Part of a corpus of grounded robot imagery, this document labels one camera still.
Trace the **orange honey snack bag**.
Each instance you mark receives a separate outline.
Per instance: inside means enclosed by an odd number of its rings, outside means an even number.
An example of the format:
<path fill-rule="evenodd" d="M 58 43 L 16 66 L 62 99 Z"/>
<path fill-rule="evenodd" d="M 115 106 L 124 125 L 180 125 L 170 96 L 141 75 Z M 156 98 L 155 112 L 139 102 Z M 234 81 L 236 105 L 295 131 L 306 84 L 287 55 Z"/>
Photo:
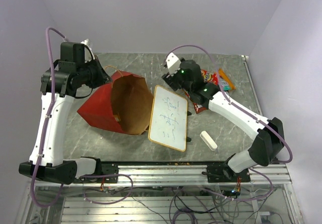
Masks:
<path fill-rule="evenodd" d="M 218 72 L 219 72 L 219 75 L 220 75 L 220 77 L 222 78 L 222 79 L 224 79 L 225 81 L 227 81 L 228 82 L 228 84 L 230 85 L 230 87 L 231 87 L 231 90 L 235 90 L 236 89 L 236 87 L 235 87 L 235 85 L 232 83 L 232 81 L 229 79 L 229 77 L 226 75 L 226 73 L 224 72 L 224 70 L 222 69 L 222 68 L 220 68 L 219 70 L 218 70 Z"/>

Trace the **red brown paper bag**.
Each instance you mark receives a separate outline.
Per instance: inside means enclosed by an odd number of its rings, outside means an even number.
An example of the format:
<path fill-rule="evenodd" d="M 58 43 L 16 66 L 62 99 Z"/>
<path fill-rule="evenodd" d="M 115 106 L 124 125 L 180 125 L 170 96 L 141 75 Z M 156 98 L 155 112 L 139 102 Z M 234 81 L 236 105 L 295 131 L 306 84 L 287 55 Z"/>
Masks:
<path fill-rule="evenodd" d="M 100 86 L 77 113 L 92 127 L 128 135 L 141 135 L 149 127 L 153 94 L 144 77 L 116 71 L 112 82 Z"/>

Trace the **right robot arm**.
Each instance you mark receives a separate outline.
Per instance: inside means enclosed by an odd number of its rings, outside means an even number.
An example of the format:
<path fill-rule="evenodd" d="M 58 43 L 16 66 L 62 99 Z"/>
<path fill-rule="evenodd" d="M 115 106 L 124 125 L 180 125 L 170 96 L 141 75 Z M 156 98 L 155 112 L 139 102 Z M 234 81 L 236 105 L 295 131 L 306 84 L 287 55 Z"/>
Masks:
<path fill-rule="evenodd" d="M 255 165 L 268 166 L 284 148 L 284 129 L 280 119 L 255 114 L 220 90 L 219 85 L 206 82 L 200 66 L 193 60 L 170 55 L 165 60 L 168 73 L 162 79 L 176 91 L 184 90 L 190 100 L 220 114 L 243 130 L 252 145 L 224 162 L 222 177 L 234 181 L 239 173 Z"/>

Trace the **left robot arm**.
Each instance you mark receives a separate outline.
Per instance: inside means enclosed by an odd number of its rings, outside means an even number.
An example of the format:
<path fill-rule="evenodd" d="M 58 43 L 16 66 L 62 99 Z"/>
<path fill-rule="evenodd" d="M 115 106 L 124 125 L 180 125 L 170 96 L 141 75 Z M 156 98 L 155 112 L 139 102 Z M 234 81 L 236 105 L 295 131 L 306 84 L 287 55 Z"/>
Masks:
<path fill-rule="evenodd" d="M 102 178 L 100 159 L 64 160 L 63 144 L 67 117 L 74 100 L 78 99 L 77 90 L 83 85 L 93 90 L 111 81 L 93 54 L 89 40 L 61 43 L 60 59 L 41 77 L 39 129 L 29 160 L 19 165 L 21 175 L 66 185 L 82 176 L 91 182 Z"/>

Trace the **red Doritos bag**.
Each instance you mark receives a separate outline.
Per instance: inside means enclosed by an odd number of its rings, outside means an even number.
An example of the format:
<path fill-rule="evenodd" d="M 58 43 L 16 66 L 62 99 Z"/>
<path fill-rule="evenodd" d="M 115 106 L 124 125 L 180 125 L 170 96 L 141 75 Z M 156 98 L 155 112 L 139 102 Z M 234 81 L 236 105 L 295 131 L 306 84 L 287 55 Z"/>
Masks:
<path fill-rule="evenodd" d="M 188 92 L 187 92 L 186 90 L 183 90 L 183 92 L 184 92 L 184 93 L 185 93 L 185 95 L 189 98 L 189 100 L 192 102 L 192 104 L 193 104 L 193 107 L 194 107 L 194 110 L 195 110 L 195 113 L 196 113 L 196 114 L 199 114 L 199 113 L 201 113 L 201 112 L 203 112 L 203 111 L 207 110 L 207 108 L 205 108 L 205 107 L 203 107 L 202 105 L 197 104 L 197 103 L 195 103 L 194 101 L 192 101 L 192 99 L 191 99 L 190 95 L 188 94 Z"/>

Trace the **teal snack bar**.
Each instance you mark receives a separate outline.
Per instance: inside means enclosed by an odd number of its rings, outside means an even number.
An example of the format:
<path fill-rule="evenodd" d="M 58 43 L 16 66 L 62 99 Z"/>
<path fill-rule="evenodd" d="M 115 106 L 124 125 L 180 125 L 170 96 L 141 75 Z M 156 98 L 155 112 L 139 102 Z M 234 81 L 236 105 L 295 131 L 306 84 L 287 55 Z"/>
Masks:
<path fill-rule="evenodd" d="M 219 79 L 219 85 L 222 87 L 222 89 L 225 91 L 225 92 L 228 92 L 231 90 L 231 87 L 230 85 L 228 84 L 227 81 L 225 81 L 224 79 L 220 78 Z"/>

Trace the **red cookie snack bag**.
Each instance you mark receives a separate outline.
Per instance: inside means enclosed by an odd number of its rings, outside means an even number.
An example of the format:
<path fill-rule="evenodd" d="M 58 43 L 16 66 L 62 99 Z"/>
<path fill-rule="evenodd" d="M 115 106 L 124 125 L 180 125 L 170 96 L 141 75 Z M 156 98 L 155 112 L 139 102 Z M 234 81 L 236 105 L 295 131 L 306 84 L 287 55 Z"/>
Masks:
<path fill-rule="evenodd" d="M 202 69 L 201 74 L 202 74 L 204 82 L 213 83 L 215 85 L 218 85 L 218 77 L 217 77 L 216 72 L 211 72 L 211 71 Z"/>

